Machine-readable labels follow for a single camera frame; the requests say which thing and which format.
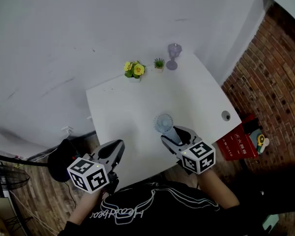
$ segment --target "small green succulent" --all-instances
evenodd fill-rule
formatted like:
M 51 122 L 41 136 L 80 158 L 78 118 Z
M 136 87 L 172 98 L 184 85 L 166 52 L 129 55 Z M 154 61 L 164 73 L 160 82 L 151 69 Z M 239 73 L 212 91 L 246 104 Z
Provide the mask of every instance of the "small green succulent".
M 162 69 L 164 67 L 164 65 L 165 65 L 165 61 L 163 59 L 158 58 L 158 59 L 154 60 L 154 67 L 155 68 Z

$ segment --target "white table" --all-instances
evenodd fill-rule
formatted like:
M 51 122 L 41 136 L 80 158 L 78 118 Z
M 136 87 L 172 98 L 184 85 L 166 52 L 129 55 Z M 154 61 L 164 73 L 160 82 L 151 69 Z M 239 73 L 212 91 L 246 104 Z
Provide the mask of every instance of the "white table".
M 153 66 L 139 83 L 120 76 L 87 90 L 88 104 L 100 144 L 122 139 L 125 151 L 116 167 L 118 189 L 158 174 L 177 162 L 154 130 L 153 120 L 162 113 L 174 125 L 193 129 L 214 143 L 241 121 L 223 93 L 193 53 L 182 52 L 178 69 L 156 73 Z M 221 117 L 231 114 L 229 121 Z

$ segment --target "forearm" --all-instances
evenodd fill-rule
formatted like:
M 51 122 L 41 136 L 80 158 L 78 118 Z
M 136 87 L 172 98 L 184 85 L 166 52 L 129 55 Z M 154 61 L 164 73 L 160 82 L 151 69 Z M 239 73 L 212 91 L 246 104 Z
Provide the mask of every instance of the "forearm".
M 89 212 L 97 204 L 98 200 L 101 200 L 101 197 L 102 193 L 100 190 L 93 194 L 85 193 L 71 214 L 69 221 L 76 225 L 80 225 Z
M 208 169 L 197 177 L 200 189 L 221 207 L 227 209 L 239 205 L 239 200 L 235 194 L 221 181 L 213 170 Z

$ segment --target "black cable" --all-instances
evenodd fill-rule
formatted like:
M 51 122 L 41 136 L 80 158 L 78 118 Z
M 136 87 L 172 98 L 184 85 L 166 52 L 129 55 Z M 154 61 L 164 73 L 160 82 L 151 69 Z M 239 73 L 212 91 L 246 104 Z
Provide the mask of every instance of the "black cable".
M 66 186 L 68 186 L 69 194 L 70 194 L 70 196 L 71 196 L 71 198 L 72 198 L 72 200 L 74 202 L 74 208 L 76 208 L 77 207 L 77 204 L 75 203 L 75 200 L 74 200 L 73 196 L 71 195 L 70 187 L 69 187 L 69 185 L 66 182 L 64 182 L 64 183 L 66 184 Z

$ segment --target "person's right arm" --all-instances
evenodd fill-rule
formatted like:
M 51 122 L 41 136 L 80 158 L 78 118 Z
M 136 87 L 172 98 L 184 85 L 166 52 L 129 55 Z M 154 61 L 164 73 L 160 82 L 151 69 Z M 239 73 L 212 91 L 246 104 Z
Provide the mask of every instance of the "person's right arm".
M 235 194 L 221 181 L 217 174 L 208 169 L 197 175 L 200 189 L 208 194 L 222 208 L 228 209 L 239 205 Z

